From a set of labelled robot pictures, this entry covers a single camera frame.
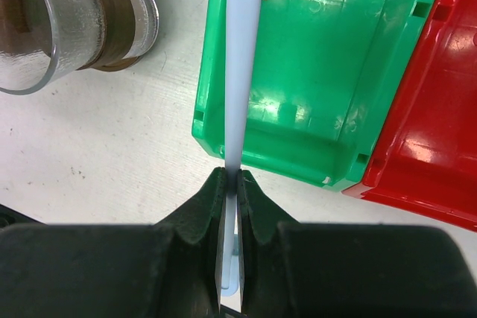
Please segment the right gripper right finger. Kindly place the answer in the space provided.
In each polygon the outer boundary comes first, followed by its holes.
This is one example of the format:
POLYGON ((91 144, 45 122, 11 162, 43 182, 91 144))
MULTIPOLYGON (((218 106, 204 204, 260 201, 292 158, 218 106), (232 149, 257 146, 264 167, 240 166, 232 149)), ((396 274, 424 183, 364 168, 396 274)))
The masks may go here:
POLYGON ((279 224, 297 221, 263 192, 250 171, 239 171, 237 189, 241 312, 287 314, 287 265, 279 224))

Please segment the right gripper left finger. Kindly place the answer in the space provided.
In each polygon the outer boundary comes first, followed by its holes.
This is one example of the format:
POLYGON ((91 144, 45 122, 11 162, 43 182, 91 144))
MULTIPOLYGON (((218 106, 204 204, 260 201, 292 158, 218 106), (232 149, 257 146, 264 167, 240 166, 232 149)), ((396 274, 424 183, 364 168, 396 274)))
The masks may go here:
POLYGON ((157 223, 170 237, 155 314, 218 314, 227 174, 217 167, 196 194, 157 223))

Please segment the light blue toothbrush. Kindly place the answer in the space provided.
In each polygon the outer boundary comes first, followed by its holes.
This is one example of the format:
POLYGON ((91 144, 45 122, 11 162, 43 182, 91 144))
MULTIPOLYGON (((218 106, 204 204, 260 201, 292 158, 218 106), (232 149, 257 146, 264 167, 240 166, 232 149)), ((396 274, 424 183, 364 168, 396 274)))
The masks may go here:
POLYGON ((262 0, 227 0, 225 50, 224 164, 227 198, 221 295, 232 296, 239 288, 239 258, 235 255, 235 221, 238 174, 241 167, 247 108, 262 0))

